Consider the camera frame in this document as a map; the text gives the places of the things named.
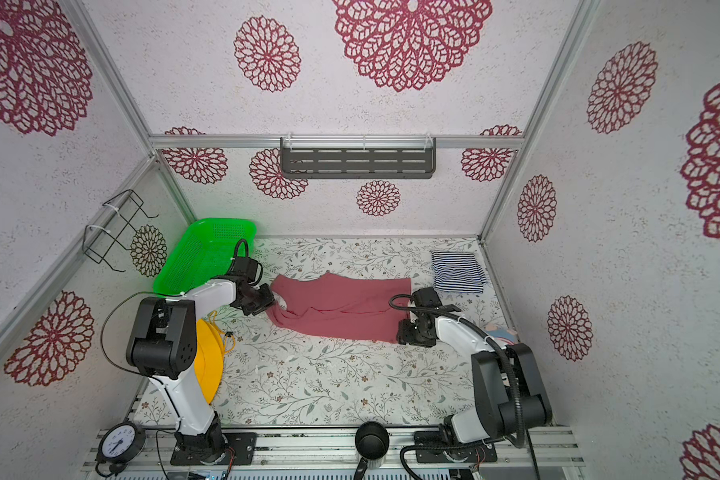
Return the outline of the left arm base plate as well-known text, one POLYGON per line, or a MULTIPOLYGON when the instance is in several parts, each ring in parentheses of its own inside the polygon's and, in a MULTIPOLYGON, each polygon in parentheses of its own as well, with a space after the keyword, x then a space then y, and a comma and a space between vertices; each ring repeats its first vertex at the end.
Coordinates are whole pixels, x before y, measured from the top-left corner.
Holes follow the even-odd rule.
POLYGON ((226 432, 219 438, 179 434, 170 465, 250 465, 256 442, 257 434, 253 432, 226 432))

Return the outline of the blue white striped tank top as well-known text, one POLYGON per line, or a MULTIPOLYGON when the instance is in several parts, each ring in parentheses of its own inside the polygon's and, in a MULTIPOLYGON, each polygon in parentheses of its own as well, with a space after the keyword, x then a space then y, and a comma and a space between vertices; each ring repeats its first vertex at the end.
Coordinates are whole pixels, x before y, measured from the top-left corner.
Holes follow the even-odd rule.
POLYGON ((472 252, 431 251, 434 288, 455 294, 482 294, 487 276, 472 252))

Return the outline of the maroon tank top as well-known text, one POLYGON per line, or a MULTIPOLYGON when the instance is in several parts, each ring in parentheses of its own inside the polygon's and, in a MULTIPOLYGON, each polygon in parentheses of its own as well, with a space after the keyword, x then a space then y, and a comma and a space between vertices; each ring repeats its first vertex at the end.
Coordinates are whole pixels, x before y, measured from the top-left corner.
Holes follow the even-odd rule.
POLYGON ((409 315, 392 308, 389 300, 411 294, 412 281, 352 279, 326 272, 307 281, 280 275, 271 290, 285 302, 266 311, 277 327, 304 335, 396 344, 399 323, 409 315))

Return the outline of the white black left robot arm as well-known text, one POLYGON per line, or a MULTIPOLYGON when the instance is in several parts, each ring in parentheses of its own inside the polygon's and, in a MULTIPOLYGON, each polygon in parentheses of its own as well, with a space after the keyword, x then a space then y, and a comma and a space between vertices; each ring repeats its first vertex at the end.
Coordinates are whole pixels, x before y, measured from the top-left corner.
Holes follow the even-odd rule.
POLYGON ((206 436, 216 418, 195 373, 196 323, 224 305, 244 315, 266 311, 274 295, 261 282, 262 274, 257 260, 236 257, 224 275, 178 296, 153 293, 138 305, 126 361, 161 390, 182 437, 206 436))

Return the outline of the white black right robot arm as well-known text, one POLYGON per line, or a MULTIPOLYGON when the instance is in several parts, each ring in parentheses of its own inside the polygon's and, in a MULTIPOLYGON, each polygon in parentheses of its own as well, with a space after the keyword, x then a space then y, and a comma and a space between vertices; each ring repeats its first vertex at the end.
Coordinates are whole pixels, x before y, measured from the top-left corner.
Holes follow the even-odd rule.
POLYGON ((432 288, 395 295, 388 304, 410 315, 399 323, 400 344, 431 348, 443 343, 469 361, 473 406, 439 426, 447 447, 506 440, 523 448, 530 444, 530 429, 551 422, 551 403, 530 347, 499 342, 458 307, 441 304, 432 288))

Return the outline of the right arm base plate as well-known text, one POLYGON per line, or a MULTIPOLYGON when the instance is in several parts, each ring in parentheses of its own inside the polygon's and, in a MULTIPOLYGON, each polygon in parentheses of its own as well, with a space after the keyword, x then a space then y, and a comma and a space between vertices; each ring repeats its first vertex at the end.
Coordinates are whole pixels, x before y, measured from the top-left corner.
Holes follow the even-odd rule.
MULTIPOLYGON (((414 443, 417 446, 456 445, 455 441, 447 440, 440 431, 418 430, 413 435, 414 443)), ((493 444, 481 443, 472 449, 446 449, 446 450, 422 450, 415 451, 416 461, 420 464, 477 464, 495 463, 498 455, 493 444)))

